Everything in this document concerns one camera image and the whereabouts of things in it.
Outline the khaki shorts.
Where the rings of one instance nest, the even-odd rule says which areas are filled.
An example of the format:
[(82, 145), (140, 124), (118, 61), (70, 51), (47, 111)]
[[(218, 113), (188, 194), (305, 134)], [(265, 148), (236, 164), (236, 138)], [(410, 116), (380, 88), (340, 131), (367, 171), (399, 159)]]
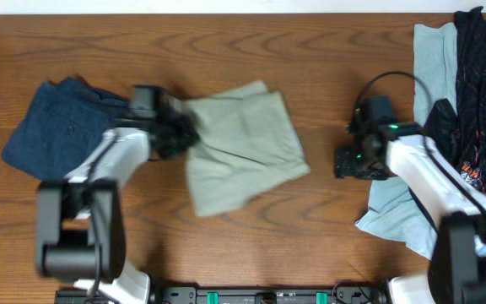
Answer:
[(200, 137), (186, 161), (187, 184), (200, 217), (240, 209), (311, 170), (282, 94), (261, 80), (188, 100), (184, 108)]

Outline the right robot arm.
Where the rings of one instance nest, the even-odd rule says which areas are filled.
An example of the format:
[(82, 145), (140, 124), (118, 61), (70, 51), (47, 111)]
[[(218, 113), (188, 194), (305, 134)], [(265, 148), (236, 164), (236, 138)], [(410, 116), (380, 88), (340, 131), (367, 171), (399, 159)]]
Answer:
[(350, 146), (336, 149), (334, 174), (402, 178), (437, 228), (429, 268), (388, 280), (374, 303), (486, 303), (486, 195), (468, 185), (416, 122), (399, 122), (385, 96), (358, 101)]

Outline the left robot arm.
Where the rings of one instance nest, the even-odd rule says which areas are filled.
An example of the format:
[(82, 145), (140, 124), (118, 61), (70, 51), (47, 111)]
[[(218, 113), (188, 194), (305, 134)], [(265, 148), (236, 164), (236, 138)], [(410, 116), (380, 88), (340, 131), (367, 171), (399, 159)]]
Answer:
[(127, 259), (120, 192), (152, 155), (168, 160), (199, 140), (170, 91), (137, 85), (122, 116), (87, 159), (36, 192), (35, 267), (70, 283), (56, 303), (161, 303), (149, 275)]

